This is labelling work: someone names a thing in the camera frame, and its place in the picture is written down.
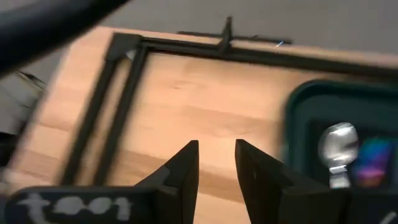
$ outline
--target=black plastic jaws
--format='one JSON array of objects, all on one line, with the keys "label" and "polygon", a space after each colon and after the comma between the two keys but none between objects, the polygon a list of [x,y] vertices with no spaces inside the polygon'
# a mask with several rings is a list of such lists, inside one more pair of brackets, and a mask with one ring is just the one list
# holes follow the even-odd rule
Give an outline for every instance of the black plastic jaws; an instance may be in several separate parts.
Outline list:
[{"label": "black plastic jaws", "polygon": [[198,141],[190,141],[132,187],[31,187],[6,204],[8,224],[193,223],[199,181]]},{"label": "black plastic jaws", "polygon": [[251,223],[398,223],[396,192],[329,189],[241,139],[235,159]]}]

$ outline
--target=dark green container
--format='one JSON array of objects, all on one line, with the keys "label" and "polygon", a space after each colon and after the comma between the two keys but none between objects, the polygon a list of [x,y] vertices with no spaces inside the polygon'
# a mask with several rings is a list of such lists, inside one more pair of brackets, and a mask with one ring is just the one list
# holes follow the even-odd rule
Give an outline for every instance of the dark green container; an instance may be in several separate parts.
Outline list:
[{"label": "dark green container", "polygon": [[313,80],[291,93],[285,108],[284,162],[328,184],[328,169],[318,159],[313,143],[320,137],[321,131],[314,131],[319,122],[350,122],[382,133],[397,133],[398,137],[398,89]]}]

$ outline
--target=colorful object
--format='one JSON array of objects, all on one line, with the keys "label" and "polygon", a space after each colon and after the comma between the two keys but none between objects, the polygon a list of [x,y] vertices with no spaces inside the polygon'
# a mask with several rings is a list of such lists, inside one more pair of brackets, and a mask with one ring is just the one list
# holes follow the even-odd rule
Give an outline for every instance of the colorful object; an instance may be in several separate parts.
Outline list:
[{"label": "colorful object", "polygon": [[360,187],[381,185],[395,147],[395,142],[390,139],[371,138],[363,142],[353,167],[354,178]]}]

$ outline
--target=wooden surface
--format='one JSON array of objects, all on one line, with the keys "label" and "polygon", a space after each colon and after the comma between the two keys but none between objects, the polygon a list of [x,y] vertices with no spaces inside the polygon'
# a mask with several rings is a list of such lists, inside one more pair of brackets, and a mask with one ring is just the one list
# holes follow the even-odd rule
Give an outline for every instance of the wooden surface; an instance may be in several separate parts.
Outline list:
[{"label": "wooden surface", "polygon": [[[112,33],[216,44],[218,39],[98,27],[64,56],[8,173],[13,190],[57,184],[103,64]],[[398,65],[398,57],[309,47],[234,42],[249,49]],[[83,160],[79,184],[90,184],[131,62],[118,68],[112,92]],[[282,110],[290,92],[314,78],[344,75],[178,55],[151,54],[120,142],[109,185],[132,185],[152,173],[191,139],[200,145],[200,186],[195,223],[249,223],[234,163],[243,138],[278,158]]]}]

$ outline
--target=chrome knob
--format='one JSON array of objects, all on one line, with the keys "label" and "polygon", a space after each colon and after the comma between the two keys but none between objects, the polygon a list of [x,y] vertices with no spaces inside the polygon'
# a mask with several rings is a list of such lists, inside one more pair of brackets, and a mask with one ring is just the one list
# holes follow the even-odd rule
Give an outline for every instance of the chrome knob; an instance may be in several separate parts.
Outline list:
[{"label": "chrome knob", "polygon": [[318,153],[321,161],[329,168],[330,187],[350,186],[346,166],[358,156],[358,134],[350,123],[330,126],[322,134]]}]

